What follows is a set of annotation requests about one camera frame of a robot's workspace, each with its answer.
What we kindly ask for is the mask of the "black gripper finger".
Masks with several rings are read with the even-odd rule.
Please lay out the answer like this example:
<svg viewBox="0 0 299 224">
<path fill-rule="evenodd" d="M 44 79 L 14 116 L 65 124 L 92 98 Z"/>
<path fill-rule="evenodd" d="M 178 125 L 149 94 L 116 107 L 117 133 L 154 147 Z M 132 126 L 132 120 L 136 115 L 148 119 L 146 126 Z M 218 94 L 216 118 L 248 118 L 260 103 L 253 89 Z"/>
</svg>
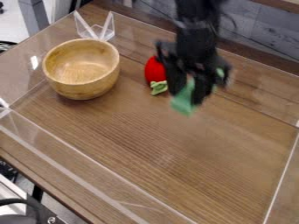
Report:
<svg viewBox="0 0 299 224">
<path fill-rule="evenodd" d="M 186 74 L 181 70 L 176 58 L 165 58 L 162 60 L 162 66 L 165 69 L 165 79 L 168 85 L 168 91 L 170 95 L 177 95 L 182 90 L 186 83 Z"/>
<path fill-rule="evenodd" d="M 197 72 L 192 76 L 193 78 L 193 90 L 190 94 L 190 103 L 193 105 L 201 105 L 204 99 L 210 95 L 214 76 L 208 73 Z"/>
</svg>

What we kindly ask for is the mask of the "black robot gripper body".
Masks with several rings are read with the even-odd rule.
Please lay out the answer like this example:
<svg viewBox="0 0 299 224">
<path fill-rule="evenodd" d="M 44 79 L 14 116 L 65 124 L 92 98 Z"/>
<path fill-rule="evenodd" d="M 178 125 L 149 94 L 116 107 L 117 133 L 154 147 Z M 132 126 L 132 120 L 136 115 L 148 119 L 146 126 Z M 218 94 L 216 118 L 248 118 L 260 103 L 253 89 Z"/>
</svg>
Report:
<svg viewBox="0 0 299 224">
<path fill-rule="evenodd" d="M 227 16 L 223 4 L 228 0 L 174 0 L 173 18 L 176 37 L 173 42 L 156 43 L 156 55 L 164 64 L 165 58 L 176 58 L 185 74 L 202 72 L 214 76 L 223 68 L 229 79 L 231 64 L 217 53 L 220 17 Z"/>
</svg>

